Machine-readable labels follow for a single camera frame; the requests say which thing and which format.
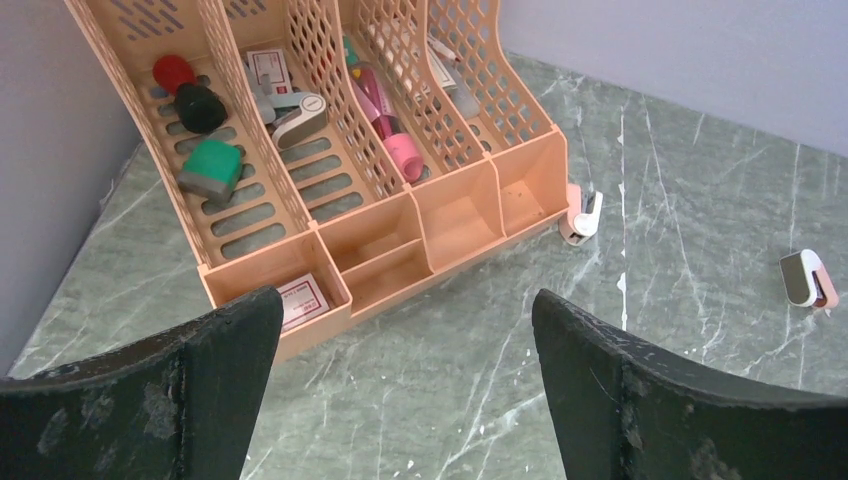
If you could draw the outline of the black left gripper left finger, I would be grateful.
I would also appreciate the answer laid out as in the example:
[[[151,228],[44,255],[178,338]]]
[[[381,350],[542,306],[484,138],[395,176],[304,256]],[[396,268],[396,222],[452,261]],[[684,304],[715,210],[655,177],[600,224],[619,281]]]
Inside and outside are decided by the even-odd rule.
[[[263,287],[134,343],[1,382],[5,479],[236,479],[277,350]]]

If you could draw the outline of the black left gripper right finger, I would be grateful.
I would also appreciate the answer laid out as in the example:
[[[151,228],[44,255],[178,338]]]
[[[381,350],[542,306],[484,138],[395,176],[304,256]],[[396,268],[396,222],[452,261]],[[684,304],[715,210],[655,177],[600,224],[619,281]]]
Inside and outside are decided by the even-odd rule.
[[[847,401],[736,376],[549,290],[532,325],[570,479],[843,479]]]

